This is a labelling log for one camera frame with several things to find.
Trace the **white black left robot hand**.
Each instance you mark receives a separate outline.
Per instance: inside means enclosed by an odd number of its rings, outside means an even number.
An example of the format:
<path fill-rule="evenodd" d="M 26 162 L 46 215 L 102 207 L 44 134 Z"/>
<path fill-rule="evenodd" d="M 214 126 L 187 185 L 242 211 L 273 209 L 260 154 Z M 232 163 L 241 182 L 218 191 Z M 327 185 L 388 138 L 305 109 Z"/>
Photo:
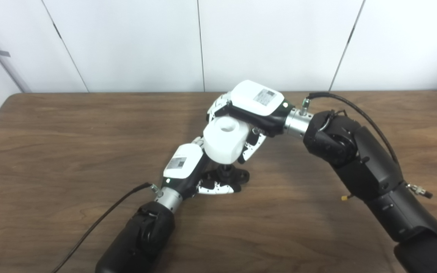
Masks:
<path fill-rule="evenodd" d="M 211 159 L 204 151 L 202 136 L 180 145 L 163 170 L 162 191 L 173 190 L 182 200 L 196 194 L 238 193 L 248 183 L 250 174 L 232 164 L 218 164 L 208 170 Z"/>

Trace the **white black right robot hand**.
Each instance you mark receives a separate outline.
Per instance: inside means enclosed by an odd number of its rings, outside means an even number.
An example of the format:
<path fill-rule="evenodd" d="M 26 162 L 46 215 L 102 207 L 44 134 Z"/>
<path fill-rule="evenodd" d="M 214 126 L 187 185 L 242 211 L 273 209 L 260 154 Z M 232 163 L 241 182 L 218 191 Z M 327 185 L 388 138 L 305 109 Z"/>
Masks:
<path fill-rule="evenodd" d="M 245 163 L 267 137 L 300 133 L 296 107 L 276 90 L 245 80 L 220 95 L 207 111 L 205 152 L 219 164 Z"/>

